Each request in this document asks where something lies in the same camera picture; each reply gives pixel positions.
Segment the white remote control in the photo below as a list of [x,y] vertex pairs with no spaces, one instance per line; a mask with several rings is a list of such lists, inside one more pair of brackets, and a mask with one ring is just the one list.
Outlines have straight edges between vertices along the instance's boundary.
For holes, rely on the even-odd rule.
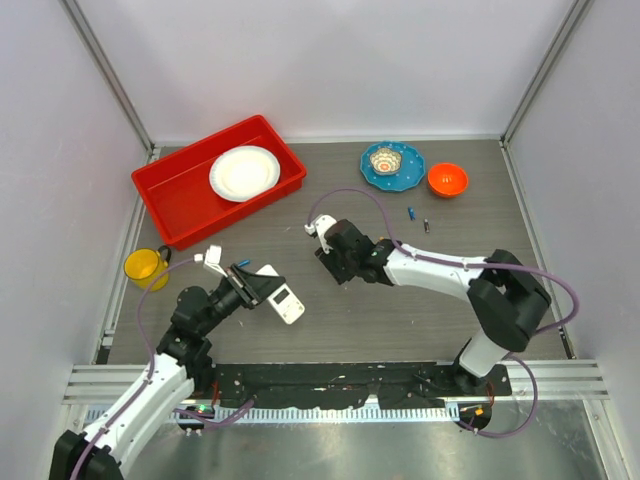
[[[261,267],[257,273],[279,275],[270,264],[266,264]],[[278,316],[288,325],[295,323],[305,312],[305,306],[287,283],[269,296],[266,301]]]

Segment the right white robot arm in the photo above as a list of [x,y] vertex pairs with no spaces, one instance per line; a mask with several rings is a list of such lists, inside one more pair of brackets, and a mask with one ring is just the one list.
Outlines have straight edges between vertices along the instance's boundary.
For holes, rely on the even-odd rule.
[[526,349],[550,307],[541,283],[505,250],[465,260],[389,238],[374,242],[350,221],[329,215],[316,217],[305,231],[319,241],[315,256],[338,284],[357,277],[370,284],[423,288],[471,305],[480,330],[442,375],[441,390],[478,393],[506,354]]

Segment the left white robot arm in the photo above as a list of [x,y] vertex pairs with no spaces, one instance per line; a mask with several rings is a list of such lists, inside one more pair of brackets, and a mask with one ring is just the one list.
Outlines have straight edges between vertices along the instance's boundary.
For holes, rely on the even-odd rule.
[[286,279],[266,265],[257,273],[231,265],[212,291],[191,286],[176,301],[171,325],[139,377],[81,433],[54,445],[51,479],[124,479],[148,441],[184,400],[210,391],[215,367],[207,335],[240,308],[277,296]]

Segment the small patterned flower bowl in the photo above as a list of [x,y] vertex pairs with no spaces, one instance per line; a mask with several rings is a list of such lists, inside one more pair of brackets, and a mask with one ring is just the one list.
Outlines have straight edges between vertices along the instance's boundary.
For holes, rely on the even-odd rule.
[[396,174],[402,166],[403,156],[400,152],[388,147],[380,147],[369,155],[371,168],[377,175]]

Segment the white paper plate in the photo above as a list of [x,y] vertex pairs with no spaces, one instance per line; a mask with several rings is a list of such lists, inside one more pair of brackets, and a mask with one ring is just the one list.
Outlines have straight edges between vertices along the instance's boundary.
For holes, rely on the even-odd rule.
[[280,178],[276,156],[259,146],[240,146],[216,158],[209,171],[209,184],[224,200],[242,203],[265,193]]

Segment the yellow plastic mug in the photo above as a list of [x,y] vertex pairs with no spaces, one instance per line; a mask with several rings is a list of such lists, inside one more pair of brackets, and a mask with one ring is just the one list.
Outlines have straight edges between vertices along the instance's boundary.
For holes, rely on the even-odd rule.
[[145,290],[152,285],[151,291],[162,289],[169,280],[167,270],[172,250],[166,245],[158,249],[141,248],[130,253],[123,269],[127,278],[139,288]]

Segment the blue ceramic plate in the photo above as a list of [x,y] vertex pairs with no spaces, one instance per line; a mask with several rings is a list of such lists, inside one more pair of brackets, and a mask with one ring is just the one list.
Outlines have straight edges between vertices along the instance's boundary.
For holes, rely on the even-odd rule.
[[[394,175],[377,175],[369,163],[369,155],[380,147],[388,147],[403,156],[402,166]],[[420,184],[426,175],[423,155],[413,146],[396,141],[382,141],[370,145],[360,157],[360,171],[368,184],[384,191],[400,193]]]

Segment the red plastic bin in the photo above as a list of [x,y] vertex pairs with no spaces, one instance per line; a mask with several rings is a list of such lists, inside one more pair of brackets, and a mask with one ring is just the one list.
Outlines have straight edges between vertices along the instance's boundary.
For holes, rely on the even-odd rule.
[[[275,155],[280,177],[274,187],[245,202],[216,194],[209,172],[234,147],[257,146]],[[165,244],[184,250],[299,190],[307,169],[262,115],[205,137],[131,174]]]

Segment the orange plastic bowl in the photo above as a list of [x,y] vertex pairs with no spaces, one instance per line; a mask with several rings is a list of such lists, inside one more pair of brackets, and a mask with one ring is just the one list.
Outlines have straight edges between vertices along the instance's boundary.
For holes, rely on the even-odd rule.
[[453,163],[438,163],[427,174],[430,190],[442,198],[454,198],[463,194],[469,186],[467,172]]

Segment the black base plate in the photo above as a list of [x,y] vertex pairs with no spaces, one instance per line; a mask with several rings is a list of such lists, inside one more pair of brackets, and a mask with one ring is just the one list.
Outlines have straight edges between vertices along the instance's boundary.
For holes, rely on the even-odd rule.
[[481,379],[441,362],[219,364],[188,397],[236,409],[362,408],[370,396],[383,410],[442,406],[446,398],[508,397],[504,365]]

